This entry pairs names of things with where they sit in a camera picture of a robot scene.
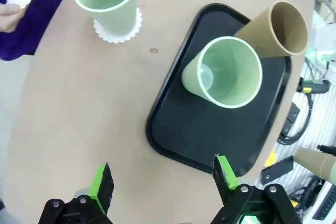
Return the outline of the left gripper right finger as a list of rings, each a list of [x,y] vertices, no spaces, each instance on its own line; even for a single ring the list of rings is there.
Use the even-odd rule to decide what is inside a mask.
[[[212,223],[302,223],[280,184],[240,184],[225,156],[215,156],[213,178],[223,207]]]

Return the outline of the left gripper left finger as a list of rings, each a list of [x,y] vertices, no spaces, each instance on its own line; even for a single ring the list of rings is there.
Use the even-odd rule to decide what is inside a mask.
[[[106,223],[112,221],[107,217],[111,204],[114,182],[108,163],[100,165],[87,194],[74,197],[65,203],[61,199],[46,202],[39,223]]]

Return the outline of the person's right hand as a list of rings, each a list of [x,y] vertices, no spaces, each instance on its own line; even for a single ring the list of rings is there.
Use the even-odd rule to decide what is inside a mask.
[[[23,18],[25,12],[26,9],[22,9],[17,4],[1,4],[1,32],[13,32],[19,21]]]

